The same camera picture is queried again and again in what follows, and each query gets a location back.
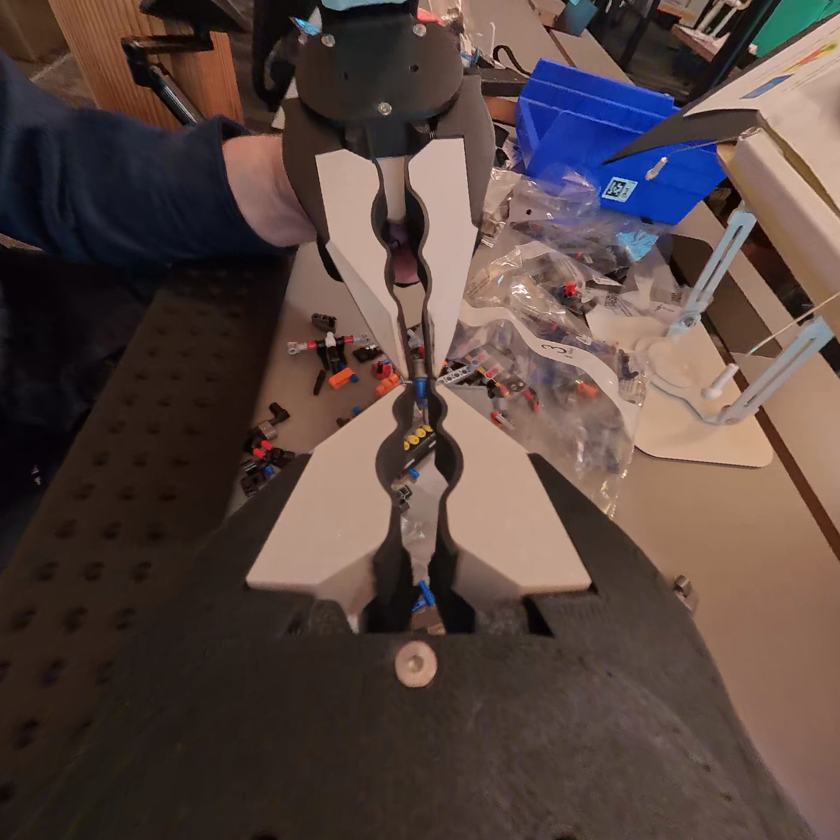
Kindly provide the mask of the blue plastic bin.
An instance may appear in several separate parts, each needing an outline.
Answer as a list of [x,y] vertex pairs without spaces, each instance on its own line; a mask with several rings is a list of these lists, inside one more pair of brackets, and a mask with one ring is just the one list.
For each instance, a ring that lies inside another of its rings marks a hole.
[[524,170],[567,165],[597,184],[604,209],[676,225],[726,178],[714,147],[604,160],[677,111],[663,93],[541,59],[518,98]]

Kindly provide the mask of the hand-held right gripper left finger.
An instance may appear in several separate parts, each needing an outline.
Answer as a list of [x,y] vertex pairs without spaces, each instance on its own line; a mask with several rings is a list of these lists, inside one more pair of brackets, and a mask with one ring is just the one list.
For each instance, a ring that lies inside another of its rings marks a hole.
[[302,459],[246,575],[250,589],[368,611],[384,632],[408,628],[415,590],[392,486],[415,402],[415,385],[397,386]]

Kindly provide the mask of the clear bag with warning print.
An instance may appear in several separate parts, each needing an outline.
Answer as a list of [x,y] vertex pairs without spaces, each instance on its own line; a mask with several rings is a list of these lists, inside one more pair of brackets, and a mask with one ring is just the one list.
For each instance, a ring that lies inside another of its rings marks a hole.
[[663,331],[678,318],[690,296],[690,289],[679,285],[672,276],[643,276],[624,284],[589,282],[583,293],[587,307],[584,321],[592,336],[606,339],[613,326],[634,326]]

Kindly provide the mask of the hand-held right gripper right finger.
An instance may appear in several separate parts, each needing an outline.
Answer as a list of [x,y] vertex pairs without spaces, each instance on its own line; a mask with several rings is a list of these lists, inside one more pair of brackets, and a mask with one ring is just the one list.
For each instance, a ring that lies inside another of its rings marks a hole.
[[541,595],[578,595],[592,578],[530,454],[453,389],[428,395],[445,487],[428,564],[447,632],[471,632],[478,613]]

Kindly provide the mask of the person's left forearm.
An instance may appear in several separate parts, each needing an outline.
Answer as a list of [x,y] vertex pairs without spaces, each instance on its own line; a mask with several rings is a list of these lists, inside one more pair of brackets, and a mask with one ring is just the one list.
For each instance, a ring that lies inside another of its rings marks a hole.
[[2,234],[121,268],[275,254],[228,184],[223,144],[249,134],[221,116],[167,130],[73,108],[2,53]]

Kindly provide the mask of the black power adapter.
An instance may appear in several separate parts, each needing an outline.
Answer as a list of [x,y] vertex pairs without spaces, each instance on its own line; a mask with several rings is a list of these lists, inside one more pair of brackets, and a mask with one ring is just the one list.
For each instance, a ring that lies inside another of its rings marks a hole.
[[530,79],[530,75],[507,67],[482,67],[479,77],[482,97],[506,99],[518,99]]

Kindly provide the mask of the wooden partition panel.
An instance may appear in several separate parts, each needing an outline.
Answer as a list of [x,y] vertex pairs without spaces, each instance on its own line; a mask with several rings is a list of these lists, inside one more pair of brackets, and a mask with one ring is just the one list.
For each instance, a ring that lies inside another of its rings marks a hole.
[[249,25],[225,1],[51,1],[100,109],[174,130],[213,116],[241,123],[229,36]]

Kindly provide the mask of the clear bag of dark parts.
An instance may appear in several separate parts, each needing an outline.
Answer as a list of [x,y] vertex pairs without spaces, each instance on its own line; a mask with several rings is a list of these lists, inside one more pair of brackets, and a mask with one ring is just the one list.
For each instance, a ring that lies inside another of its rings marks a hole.
[[620,214],[509,222],[533,282],[561,306],[586,314],[616,296],[668,228]]

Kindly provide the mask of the person's left hand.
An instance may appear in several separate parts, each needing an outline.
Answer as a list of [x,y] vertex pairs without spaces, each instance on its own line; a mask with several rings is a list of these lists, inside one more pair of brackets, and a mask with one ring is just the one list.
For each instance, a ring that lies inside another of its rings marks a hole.
[[226,140],[223,156],[238,210],[260,239],[277,248],[316,241],[316,228],[291,187],[280,134]]

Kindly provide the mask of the lego instruction booklet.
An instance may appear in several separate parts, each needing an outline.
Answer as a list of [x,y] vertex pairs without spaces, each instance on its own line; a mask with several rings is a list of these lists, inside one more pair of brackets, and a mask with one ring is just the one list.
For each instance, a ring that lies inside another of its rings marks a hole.
[[839,15],[791,38],[739,76],[604,160],[733,143],[763,130],[834,210],[839,199]]

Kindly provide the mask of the black perforated board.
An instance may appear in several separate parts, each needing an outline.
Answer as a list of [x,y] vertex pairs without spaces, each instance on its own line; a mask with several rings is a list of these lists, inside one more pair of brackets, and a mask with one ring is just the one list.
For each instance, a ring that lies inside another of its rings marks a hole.
[[292,261],[174,273],[2,573],[2,838],[29,834],[121,650],[222,521]]

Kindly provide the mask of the grey red lego axle assembly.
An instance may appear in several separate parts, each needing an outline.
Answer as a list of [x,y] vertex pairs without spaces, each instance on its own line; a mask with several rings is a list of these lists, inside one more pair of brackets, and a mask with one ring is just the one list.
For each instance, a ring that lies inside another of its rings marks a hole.
[[368,345],[371,343],[371,337],[366,333],[356,333],[352,335],[336,336],[332,332],[328,332],[323,339],[315,339],[307,342],[290,341],[287,343],[287,351],[289,355],[296,355],[306,351],[317,351],[326,348],[343,349],[346,346],[355,344]]

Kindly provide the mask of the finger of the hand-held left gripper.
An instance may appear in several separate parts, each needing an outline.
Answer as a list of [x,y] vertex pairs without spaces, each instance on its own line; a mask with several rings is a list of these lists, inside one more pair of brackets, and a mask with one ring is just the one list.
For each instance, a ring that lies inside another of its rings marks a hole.
[[406,217],[406,157],[368,160],[351,151],[316,158],[327,221],[326,249],[385,355],[415,376],[399,285],[415,282]]
[[428,374],[437,375],[455,336],[477,238],[464,140],[431,140],[407,163],[406,186],[423,217],[417,257],[426,278],[426,367]]

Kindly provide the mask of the clear bags of parts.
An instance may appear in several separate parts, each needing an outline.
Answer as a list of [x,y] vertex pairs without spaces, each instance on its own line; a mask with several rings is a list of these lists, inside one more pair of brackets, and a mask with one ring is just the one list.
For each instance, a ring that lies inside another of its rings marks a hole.
[[631,354],[570,322],[463,301],[447,362],[487,387],[496,425],[614,518],[647,395]]

